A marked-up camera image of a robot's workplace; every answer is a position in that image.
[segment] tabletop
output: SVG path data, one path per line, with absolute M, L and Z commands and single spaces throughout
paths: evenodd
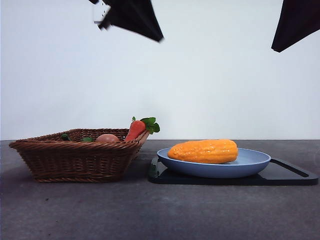
M 1 141 L 2 240 L 315 240 L 320 185 L 156 184 L 157 151 L 186 140 L 147 140 L 124 178 L 38 183 Z M 320 140 L 234 140 L 320 175 Z

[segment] light blue plate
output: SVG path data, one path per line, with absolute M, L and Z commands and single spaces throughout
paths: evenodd
M 221 164 L 197 163 L 169 158 L 169 150 L 170 148 L 164 148 L 157 152 L 160 162 L 168 169 L 203 178 L 234 179 L 247 177 L 262 171 L 271 159 L 266 153 L 238 148 L 238 156 L 235 161 Z

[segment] brown egg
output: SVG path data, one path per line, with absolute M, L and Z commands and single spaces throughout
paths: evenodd
M 100 143 L 112 143 L 112 142 L 119 142 L 119 138 L 113 134 L 102 134 L 97 137 L 95 140 L 96 142 Z

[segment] wicker basket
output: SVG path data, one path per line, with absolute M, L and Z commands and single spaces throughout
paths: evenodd
M 45 136 L 11 142 L 40 183 L 87 182 L 107 183 L 122 179 L 149 136 L 144 131 L 136 139 L 124 142 L 128 129 L 71 129 Z M 68 134 L 72 141 L 62 141 Z M 81 142 L 84 137 L 95 140 L 102 134 L 116 135 L 112 143 Z

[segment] black cutting board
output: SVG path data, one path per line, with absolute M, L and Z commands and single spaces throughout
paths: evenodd
M 306 186 L 318 184 L 318 179 L 316 174 L 278 158 L 272 158 L 261 172 L 241 178 L 205 178 L 178 173 L 169 170 L 158 157 L 152 159 L 148 171 L 148 180 L 155 184 Z

